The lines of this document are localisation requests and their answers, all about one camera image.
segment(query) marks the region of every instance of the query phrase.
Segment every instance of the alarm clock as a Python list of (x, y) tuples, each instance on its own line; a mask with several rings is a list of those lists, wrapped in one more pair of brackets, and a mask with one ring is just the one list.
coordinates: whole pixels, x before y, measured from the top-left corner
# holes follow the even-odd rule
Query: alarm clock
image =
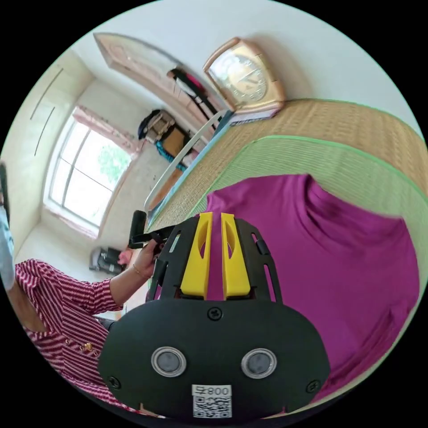
[(234, 37), (203, 67), (205, 75), (235, 112), (231, 124), (268, 119), (285, 103), (284, 89), (265, 56), (251, 41)]

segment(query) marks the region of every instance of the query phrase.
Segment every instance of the gold clock frame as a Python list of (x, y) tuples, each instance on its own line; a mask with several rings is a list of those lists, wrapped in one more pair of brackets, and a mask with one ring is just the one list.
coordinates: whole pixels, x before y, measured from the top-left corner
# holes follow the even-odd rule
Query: gold clock frame
[[(243, 55), (251, 59), (260, 66), (267, 81), (267, 91), (260, 101), (255, 101), (250, 106), (239, 107), (234, 96), (224, 87), (219, 85), (211, 76), (210, 68), (214, 61), (220, 58), (225, 52), (232, 50), (236, 55)], [(259, 47), (252, 41), (234, 37), (220, 46), (206, 61), (203, 67), (204, 74), (209, 79), (217, 92), (224, 99), (228, 108), (237, 113), (256, 113), (268, 110), (280, 110), (285, 104), (285, 92), (281, 83), (273, 74), (271, 67)]]

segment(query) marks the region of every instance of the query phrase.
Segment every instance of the clock face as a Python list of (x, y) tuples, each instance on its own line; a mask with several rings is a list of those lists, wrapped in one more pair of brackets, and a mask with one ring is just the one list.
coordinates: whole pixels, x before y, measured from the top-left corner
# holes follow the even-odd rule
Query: clock face
[(257, 102), (266, 95), (267, 81), (263, 70), (248, 57), (234, 54), (222, 56), (213, 63), (210, 72), (238, 103)]

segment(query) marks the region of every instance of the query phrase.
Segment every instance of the red striped blouse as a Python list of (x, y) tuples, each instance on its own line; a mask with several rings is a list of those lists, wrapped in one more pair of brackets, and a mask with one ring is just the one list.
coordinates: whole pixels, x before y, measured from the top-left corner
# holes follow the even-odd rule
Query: red striped blouse
[(47, 330), (41, 333), (25, 328), (25, 331), (50, 365), (83, 391), (139, 413), (114, 398), (97, 370), (98, 356), (108, 332), (93, 315), (122, 310), (113, 301), (110, 280), (78, 281), (33, 259), (16, 265), (16, 280)]

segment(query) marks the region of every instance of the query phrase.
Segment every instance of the yellow bracket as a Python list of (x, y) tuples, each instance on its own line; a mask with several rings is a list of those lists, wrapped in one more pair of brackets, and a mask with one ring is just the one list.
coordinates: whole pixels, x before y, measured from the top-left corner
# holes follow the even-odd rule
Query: yellow bracket
[[(213, 213), (200, 214), (183, 281), (180, 287), (183, 294), (203, 297), (204, 300), (206, 299), (208, 275), (210, 273), (212, 228)], [(204, 244), (204, 255), (201, 256), (201, 250)]]
[(248, 295), (250, 281), (233, 214), (222, 213), (222, 254), (224, 300), (229, 297)]

